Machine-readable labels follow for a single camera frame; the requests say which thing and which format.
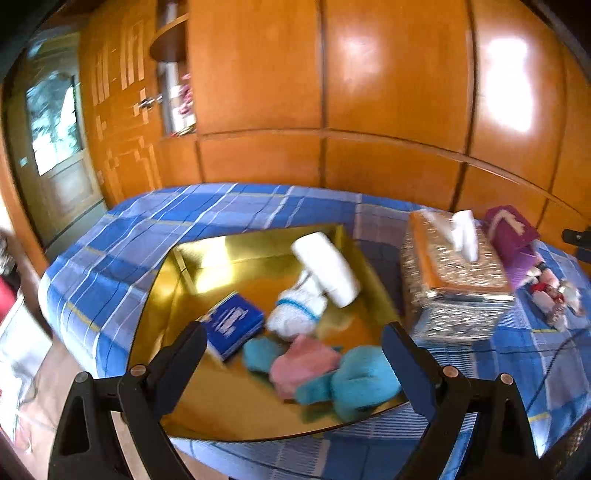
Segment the gold tray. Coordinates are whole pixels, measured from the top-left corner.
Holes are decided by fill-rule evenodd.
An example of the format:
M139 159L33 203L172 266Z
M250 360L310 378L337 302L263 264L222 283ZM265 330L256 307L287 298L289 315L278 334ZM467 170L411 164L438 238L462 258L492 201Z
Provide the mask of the gold tray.
M164 257L138 322L127 364L147 364L191 321L232 293L270 314L280 292L303 266L290 246L319 231L345 257L361 293L345 308L329 304L318 339L346 354L377 346L398 312L370 262L342 224L321 224L218 236L178 243ZM328 404L283 401L262 374L247 371L242 353L221 361L205 353L175 409L164 416L172 437L224 442L284 439L342 426Z

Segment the wooden door with glass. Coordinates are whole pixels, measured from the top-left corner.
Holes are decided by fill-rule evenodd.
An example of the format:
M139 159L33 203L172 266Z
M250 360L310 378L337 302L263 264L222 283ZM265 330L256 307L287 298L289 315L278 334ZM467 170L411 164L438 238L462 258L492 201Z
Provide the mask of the wooden door with glass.
M77 32L34 37L3 87L11 170L48 261L106 212L86 140L78 46Z

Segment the ornate silver tissue box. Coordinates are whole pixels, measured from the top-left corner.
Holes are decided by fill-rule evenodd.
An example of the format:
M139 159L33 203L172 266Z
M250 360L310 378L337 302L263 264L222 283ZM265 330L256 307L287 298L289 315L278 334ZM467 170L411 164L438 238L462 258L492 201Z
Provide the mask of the ornate silver tissue box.
M401 276L404 326L417 341L488 339L516 302L502 262L471 211L410 213Z

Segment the wooden wardrobe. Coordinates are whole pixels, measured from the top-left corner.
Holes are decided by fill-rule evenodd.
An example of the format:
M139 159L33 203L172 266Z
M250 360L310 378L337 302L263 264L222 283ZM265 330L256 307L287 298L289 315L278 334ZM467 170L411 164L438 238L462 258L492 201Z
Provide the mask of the wooden wardrobe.
M235 181L590 223L590 84L519 1L108 1L79 61L109 205Z

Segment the blue plaid bed sheet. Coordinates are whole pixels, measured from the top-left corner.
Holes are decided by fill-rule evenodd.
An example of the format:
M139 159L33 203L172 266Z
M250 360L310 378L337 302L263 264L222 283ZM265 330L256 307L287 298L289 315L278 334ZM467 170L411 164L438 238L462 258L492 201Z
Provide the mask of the blue plaid bed sheet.
M50 265L41 280L44 317L82 368L118 376L126 368L140 313L167 251L200 238L339 223L360 243L394 300L401 297L399 251L411 202L287 185L204 184L128 199L103 215ZM590 411L590 319L546 326L520 291L492 338L432 345L441 364L469 377L511 374L545 453ZM426 426L403 406L318 436L260 443L182 440L179 448L237 479L391 479Z

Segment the teal and pink plush toy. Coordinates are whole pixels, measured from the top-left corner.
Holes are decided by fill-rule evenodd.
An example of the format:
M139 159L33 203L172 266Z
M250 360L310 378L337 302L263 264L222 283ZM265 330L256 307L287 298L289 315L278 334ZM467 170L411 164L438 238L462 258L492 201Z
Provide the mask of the teal and pink plush toy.
M302 406L329 402L344 422L369 415L402 391L378 346L342 354L308 335L288 345L260 337L245 343L242 362L249 372L266 375L281 400Z

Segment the red fabric item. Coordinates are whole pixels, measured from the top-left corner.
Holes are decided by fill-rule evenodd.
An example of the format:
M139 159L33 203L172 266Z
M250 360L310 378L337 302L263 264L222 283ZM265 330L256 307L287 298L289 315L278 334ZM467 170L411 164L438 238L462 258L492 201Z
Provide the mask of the red fabric item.
M566 318L565 299L556 287L538 282L530 287L530 294L534 304L544 314L548 325L556 327Z

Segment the wicker basket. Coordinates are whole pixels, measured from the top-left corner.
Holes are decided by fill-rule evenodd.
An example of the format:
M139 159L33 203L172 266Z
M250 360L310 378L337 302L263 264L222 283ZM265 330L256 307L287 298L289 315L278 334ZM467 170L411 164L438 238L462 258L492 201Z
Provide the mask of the wicker basket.
M590 479L590 420L575 425L541 460L549 479Z

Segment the blue Tempo tissue pack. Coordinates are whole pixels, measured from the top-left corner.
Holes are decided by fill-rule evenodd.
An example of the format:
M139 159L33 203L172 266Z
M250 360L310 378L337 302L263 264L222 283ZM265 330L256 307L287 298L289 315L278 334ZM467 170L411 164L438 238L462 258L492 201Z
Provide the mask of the blue Tempo tissue pack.
M200 317L207 334L207 350L218 362L229 358L264 326L263 311L237 292L219 301Z

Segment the white knit sock blue stripe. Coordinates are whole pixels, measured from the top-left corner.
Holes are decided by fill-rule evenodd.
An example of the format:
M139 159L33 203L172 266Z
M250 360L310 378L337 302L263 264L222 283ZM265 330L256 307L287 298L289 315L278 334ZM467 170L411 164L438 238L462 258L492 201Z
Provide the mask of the white knit sock blue stripe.
M284 341L315 332L328 306L322 287L308 270L301 271L297 282L283 290L266 319L266 329Z

